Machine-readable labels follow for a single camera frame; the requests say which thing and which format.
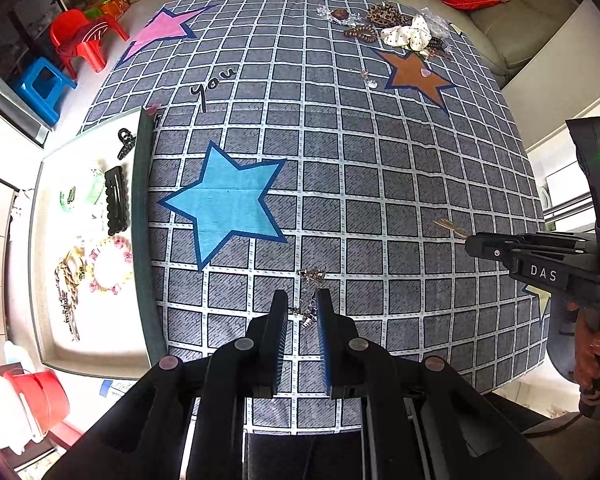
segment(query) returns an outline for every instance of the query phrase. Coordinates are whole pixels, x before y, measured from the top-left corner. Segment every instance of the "human hand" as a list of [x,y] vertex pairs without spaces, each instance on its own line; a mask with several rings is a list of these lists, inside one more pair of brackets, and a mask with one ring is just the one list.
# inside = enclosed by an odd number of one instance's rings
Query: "human hand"
[[[573,301],[567,304],[567,310],[577,309],[578,305]],[[600,365],[596,356],[600,356],[600,331],[592,332],[584,320],[584,315],[580,314],[575,331],[576,368],[573,379],[587,390],[592,389],[593,379],[600,378]]]

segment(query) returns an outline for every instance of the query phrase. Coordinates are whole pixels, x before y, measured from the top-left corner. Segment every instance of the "gray checkered fabric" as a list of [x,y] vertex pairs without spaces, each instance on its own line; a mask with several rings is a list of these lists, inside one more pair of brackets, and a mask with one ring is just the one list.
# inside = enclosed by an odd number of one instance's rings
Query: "gray checkered fabric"
[[[431,69],[458,87],[449,113],[412,89],[385,89],[387,63],[317,6],[365,15],[372,0],[181,0],[196,40],[157,42],[112,72],[83,129],[160,103],[150,175],[155,293],[171,354],[209,355],[243,336],[296,270],[327,272],[334,307],[396,355],[439,355],[484,392],[544,357],[548,311],[494,262],[467,256],[434,220],[479,232],[543,228],[513,117],[478,51],[454,34]],[[387,47],[376,43],[373,48]],[[189,89],[233,68],[206,92]],[[360,69],[378,82],[369,89]],[[192,224],[157,200],[198,179],[208,142],[238,163],[286,158],[266,202],[288,244],[234,237],[198,269]],[[248,431],[299,434],[359,423],[356,404],[321,393],[316,325],[288,324],[280,394],[248,400]]]

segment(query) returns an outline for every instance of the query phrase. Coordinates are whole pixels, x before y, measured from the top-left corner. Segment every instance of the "brown star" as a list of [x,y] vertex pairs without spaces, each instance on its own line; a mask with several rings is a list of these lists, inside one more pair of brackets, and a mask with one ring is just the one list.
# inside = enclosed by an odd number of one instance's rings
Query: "brown star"
[[385,88],[413,88],[446,110],[440,90],[454,88],[455,84],[436,74],[433,70],[429,70],[413,52],[407,52],[404,56],[394,52],[376,52],[392,67]]

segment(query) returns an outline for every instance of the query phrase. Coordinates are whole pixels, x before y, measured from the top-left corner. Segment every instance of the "red stool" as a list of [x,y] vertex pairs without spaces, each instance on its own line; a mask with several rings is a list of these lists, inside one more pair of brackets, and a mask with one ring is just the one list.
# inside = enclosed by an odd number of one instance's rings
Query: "red stool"
[[77,77],[71,65],[74,57],[84,58],[96,72],[104,69],[107,62],[100,51],[100,38],[108,28],[115,30],[124,41],[129,39],[120,24],[108,14],[90,21],[81,10],[71,9],[60,14],[51,24],[51,42],[73,79]]

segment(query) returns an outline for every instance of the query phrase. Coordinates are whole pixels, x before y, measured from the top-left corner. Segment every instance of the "black cable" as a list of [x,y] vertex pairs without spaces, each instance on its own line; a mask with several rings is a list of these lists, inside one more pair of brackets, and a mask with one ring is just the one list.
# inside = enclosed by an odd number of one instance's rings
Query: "black cable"
[[304,472],[302,473],[302,480],[307,480],[309,478],[309,466],[311,465],[311,458],[314,454],[316,437],[311,437],[311,444],[309,444],[309,453],[306,456],[306,462],[304,463]]
[[559,426],[558,428],[552,428],[552,429],[546,430],[546,431],[539,431],[538,433],[531,433],[531,434],[528,434],[525,436],[528,440],[531,440],[532,438],[540,438],[541,436],[549,436],[549,435],[554,435],[554,434],[560,433],[561,431],[566,430],[571,424],[573,424],[581,416],[582,416],[582,413],[578,413],[569,422],[566,422],[565,424],[563,424],[562,426]]

